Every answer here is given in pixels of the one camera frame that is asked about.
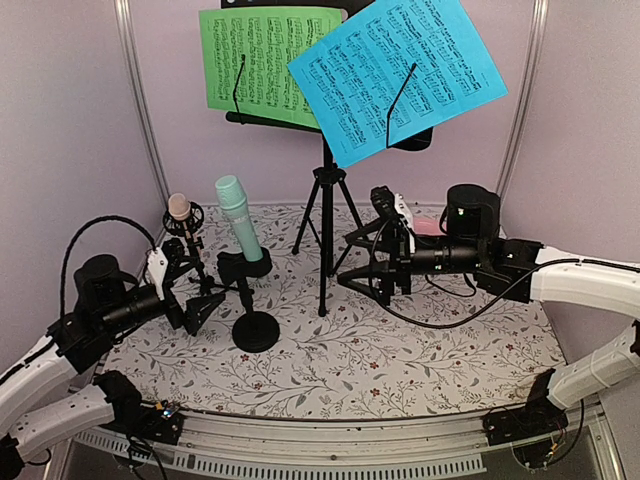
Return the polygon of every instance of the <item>floral pattern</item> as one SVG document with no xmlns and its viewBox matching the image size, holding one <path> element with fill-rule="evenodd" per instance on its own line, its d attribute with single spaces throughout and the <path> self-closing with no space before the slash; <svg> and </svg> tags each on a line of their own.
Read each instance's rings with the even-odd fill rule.
<svg viewBox="0 0 640 480">
<path fill-rule="evenodd" d="M 415 215 L 435 216 L 416 206 Z M 247 354 L 231 339 L 242 308 L 233 292 L 197 337 L 174 331 L 167 321 L 145 325 L 106 360 L 105 369 L 126 374 L 148 400 L 171 399 L 211 413 L 315 419 L 396 418 L 441 415 L 522 401 L 536 374 L 564 363 L 540 305 L 500 302 L 489 313 L 455 330 L 429 330 L 387 315 L 372 300 L 329 282 L 325 318 L 317 316 L 320 252 L 309 228 L 300 253 L 291 254 L 303 215 L 301 206 L 252 208 L 258 237 L 274 269 L 251 282 L 256 310 L 280 323 L 276 346 Z M 229 225 L 206 207 L 200 232 L 203 258 L 216 275 L 220 251 L 239 251 Z M 354 229 L 348 210 L 335 208 L 336 257 L 342 236 Z M 373 218 L 361 208 L 363 221 Z M 320 225 L 319 212 L 313 213 Z M 341 271 L 365 265 L 353 249 Z M 433 279 L 450 290 L 468 289 L 459 276 Z M 411 296 L 393 307 L 419 320 L 460 320 L 487 303 L 443 293 L 416 278 Z M 183 277 L 174 288 L 181 302 L 197 295 Z"/>
</svg>

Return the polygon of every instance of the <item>green paper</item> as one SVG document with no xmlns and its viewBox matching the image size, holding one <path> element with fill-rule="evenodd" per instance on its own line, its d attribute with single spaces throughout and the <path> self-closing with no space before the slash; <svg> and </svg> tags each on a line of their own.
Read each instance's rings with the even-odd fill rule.
<svg viewBox="0 0 640 480">
<path fill-rule="evenodd" d="M 342 22 L 339 9 L 243 7 L 200 12 L 209 108 L 318 127 L 287 64 Z M 242 55 L 245 64 L 242 72 Z"/>
</svg>

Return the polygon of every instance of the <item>blue sheet music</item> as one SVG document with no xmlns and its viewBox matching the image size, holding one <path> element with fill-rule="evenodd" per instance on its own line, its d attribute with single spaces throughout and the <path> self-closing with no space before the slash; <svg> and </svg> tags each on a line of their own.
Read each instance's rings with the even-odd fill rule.
<svg viewBox="0 0 640 480">
<path fill-rule="evenodd" d="M 457 0 L 377 0 L 289 64 L 338 165 L 386 148 L 414 63 L 391 145 L 507 94 Z"/>
</svg>

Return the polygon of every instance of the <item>pink wall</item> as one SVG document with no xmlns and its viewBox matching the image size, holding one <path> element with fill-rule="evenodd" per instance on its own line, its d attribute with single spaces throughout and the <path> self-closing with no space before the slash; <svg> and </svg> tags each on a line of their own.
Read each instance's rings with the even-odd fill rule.
<svg viewBox="0 0 640 480">
<path fill-rule="evenodd" d="M 407 198 L 442 203 L 453 183 L 495 188 L 522 80 L 532 0 L 462 2 L 494 57 L 510 95 L 452 120 L 420 153 L 392 150 L 348 170 L 357 200 L 386 183 Z M 319 135 L 239 126 L 206 106 L 198 11 L 219 1 L 136 0 L 135 39 L 160 156 L 173 191 L 215 202 L 214 182 L 240 176 L 252 201 L 303 201 L 322 163 Z"/>
<path fill-rule="evenodd" d="M 0 45 L 4 371 L 57 319 L 60 265 L 75 230 L 94 216 L 119 213 L 157 234 L 163 208 L 113 2 L 2 2 Z M 77 245 L 70 271 L 93 254 L 113 252 L 135 272 L 146 248 L 124 227 L 96 227 Z"/>
<path fill-rule="evenodd" d="M 510 235 L 640 262 L 640 3 L 550 2 L 540 73 L 503 210 Z M 631 322 L 553 305 L 569 359 Z M 640 378 L 602 395 L 627 478 L 640 478 Z"/>
</svg>

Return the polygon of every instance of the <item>music stand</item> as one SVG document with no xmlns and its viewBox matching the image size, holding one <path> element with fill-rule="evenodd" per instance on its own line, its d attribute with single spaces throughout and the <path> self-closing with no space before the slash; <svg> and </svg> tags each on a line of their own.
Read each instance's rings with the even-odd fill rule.
<svg viewBox="0 0 640 480">
<path fill-rule="evenodd" d="M 274 6 L 298 6 L 298 7 L 330 7 L 330 8 L 339 8 L 344 9 L 347 12 L 349 17 L 355 15 L 360 10 L 373 3 L 370 0 L 221 0 L 221 8 L 240 8 L 240 7 L 274 7 Z M 389 113 L 387 116 L 387 148 L 397 148 L 400 150 L 406 150 L 411 152 L 416 152 L 420 150 L 424 150 L 431 145 L 431 140 L 433 136 L 433 128 L 429 128 L 420 132 L 413 137 L 407 138 L 401 142 L 398 142 L 394 145 L 389 145 L 389 121 L 391 118 L 391 114 L 393 113 L 393 109 L 404 91 L 404 88 L 413 73 L 415 67 L 412 67 L 411 72 L 407 76 L 404 85 L 400 89 L 396 100 L 393 102 L 393 105 L 389 109 Z M 234 99 L 235 99 L 235 91 L 237 89 L 240 74 L 239 72 L 236 88 L 234 88 Z M 316 132 L 322 134 L 322 131 L 317 128 L 306 127 L 303 125 L 297 125 L 294 123 L 284 122 L 281 120 L 272 120 L 270 118 L 259 117 L 256 115 L 246 115 L 240 112 L 238 109 L 237 112 L 227 112 L 225 118 L 229 122 L 240 123 L 242 125 L 252 124 L 252 125 L 264 125 L 270 127 L 279 127 L 279 128 L 289 128 L 293 130 L 301 130 L 305 132 Z M 354 221 L 358 228 L 362 228 L 362 221 L 360 220 L 360 216 L 358 215 L 358 211 L 356 209 L 355 203 L 353 202 L 353 198 L 347 188 L 345 183 L 345 178 L 347 176 L 347 172 L 343 169 L 338 168 L 336 163 L 333 161 L 333 153 L 331 153 L 331 149 L 327 144 L 324 136 L 322 137 L 323 143 L 323 165 L 313 170 L 314 183 L 311 189 L 311 194 L 309 195 L 309 200 L 307 201 L 307 206 L 305 208 L 304 215 L 302 217 L 302 223 L 300 225 L 300 229 L 298 230 L 298 236 L 296 238 L 296 242 L 293 246 L 291 253 L 293 255 L 297 255 L 300 251 L 300 244 L 302 242 L 302 238 L 304 236 L 305 229 L 307 224 L 311 228 L 313 235 L 316 239 L 316 242 L 320 246 L 320 301 L 318 305 L 318 315 L 324 317 L 327 314 L 327 306 L 326 306 L 326 296 L 327 296 L 327 278 L 333 276 L 340 265 L 349 254 L 351 246 L 348 245 L 345 247 L 345 250 L 342 252 L 342 255 L 338 259 L 338 261 L 334 264 L 334 256 L 333 256 L 333 187 L 338 185 L 340 190 L 342 191 L 342 195 L 344 196 L 345 201 L 347 202 L 347 206 L 351 214 L 353 215 Z M 311 220 L 311 212 L 313 210 L 313 206 L 315 204 L 316 198 L 318 196 L 318 192 L 322 188 L 322 222 L 321 222 L 321 230 L 320 234 L 318 234 L 318 230 L 315 228 L 312 220 Z"/>
</svg>

